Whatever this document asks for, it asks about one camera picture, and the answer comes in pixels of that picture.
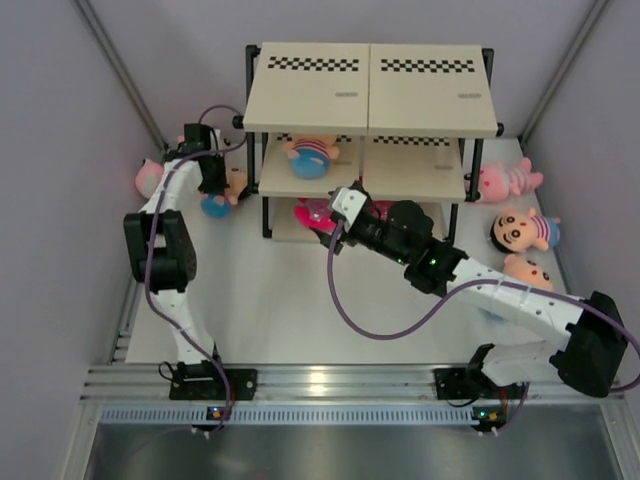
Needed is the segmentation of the boy doll blue pants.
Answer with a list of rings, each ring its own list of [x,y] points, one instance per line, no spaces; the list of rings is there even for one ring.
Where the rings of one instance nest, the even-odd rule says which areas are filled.
[[[248,174],[237,167],[226,171],[226,187],[222,193],[206,194],[200,201],[204,214],[214,219],[229,216],[232,210],[250,196]]]
[[[282,150],[293,174],[303,180],[324,177],[331,162],[340,155],[337,139],[337,134],[292,134],[291,139],[283,143]]]

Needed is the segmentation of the boy doll black hair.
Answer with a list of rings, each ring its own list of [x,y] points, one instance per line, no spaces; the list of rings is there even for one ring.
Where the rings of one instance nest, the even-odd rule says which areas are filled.
[[[530,249],[548,251],[560,240],[557,217],[539,215],[534,208],[520,211],[507,208],[499,213],[491,225],[489,237],[502,253],[525,253]]]

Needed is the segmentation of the boy doll bald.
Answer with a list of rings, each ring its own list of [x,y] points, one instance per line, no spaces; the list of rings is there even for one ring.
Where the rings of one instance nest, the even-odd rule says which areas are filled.
[[[554,290],[549,274],[540,264],[524,255],[507,255],[504,259],[502,272],[508,277],[542,290]]]

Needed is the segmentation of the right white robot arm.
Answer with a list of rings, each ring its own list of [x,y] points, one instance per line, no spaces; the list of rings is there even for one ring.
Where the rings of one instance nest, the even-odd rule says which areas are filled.
[[[595,398],[625,391],[614,380],[627,347],[637,342],[609,296],[594,292],[581,299],[517,281],[435,238],[432,219],[413,201],[397,202],[380,217],[366,196],[343,189],[330,200],[329,210],[335,228],[318,235],[328,249],[329,291],[340,316],[358,334],[377,341],[407,337],[447,302],[459,299],[538,338],[520,345],[479,346],[466,373],[475,395],[488,397],[501,386],[552,379]],[[361,245],[395,261],[412,287],[437,296],[438,302],[414,325],[396,333],[377,334],[358,326],[336,297],[334,256],[345,245]]]

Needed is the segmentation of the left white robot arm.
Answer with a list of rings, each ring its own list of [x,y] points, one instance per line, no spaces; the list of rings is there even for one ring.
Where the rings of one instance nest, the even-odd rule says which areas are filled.
[[[218,130],[185,124],[177,146],[166,150],[162,161],[143,161],[134,185],[146,203],[123,220],[132,275],[144,286],[150,308],[170,324],[177,361],[186,365],[208,361],[215,343],[189,306],[197,258],[183,210],[199,196],[225,198],[224,146]]]

